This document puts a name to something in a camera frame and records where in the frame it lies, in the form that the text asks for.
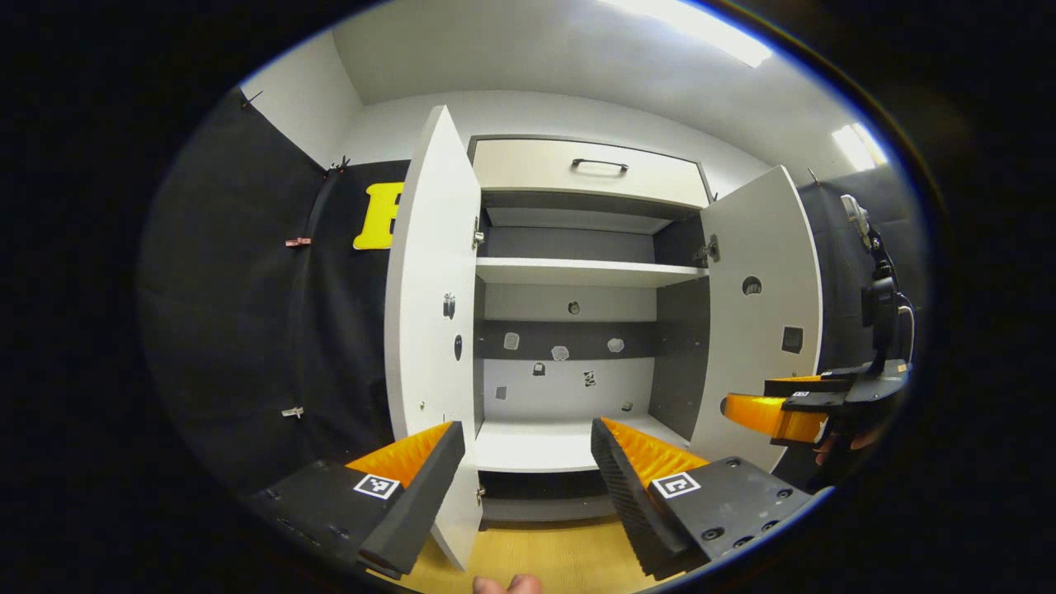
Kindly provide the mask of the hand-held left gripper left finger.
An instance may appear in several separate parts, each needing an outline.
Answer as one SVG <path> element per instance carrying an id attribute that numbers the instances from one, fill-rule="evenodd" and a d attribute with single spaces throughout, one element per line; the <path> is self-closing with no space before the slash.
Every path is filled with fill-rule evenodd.
<path id="1" fill-rule="evenodd" d="M 448 421 L 339 464 L 316 461 L 247 496 L 257 516 L 344 573 L 410 573 L 465 454 Z"/>

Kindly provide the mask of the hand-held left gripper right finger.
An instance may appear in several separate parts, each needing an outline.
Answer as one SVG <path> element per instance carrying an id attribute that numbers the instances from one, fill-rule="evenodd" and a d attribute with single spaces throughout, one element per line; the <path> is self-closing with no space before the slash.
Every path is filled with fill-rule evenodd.
<path id="1" fill-rule="evenodd" d="M 661 582 L 724 563 L 795 522 L 813 497 L 747 461 L 705 461 L 595 417 L 591 453 L 638 564 Z"/>

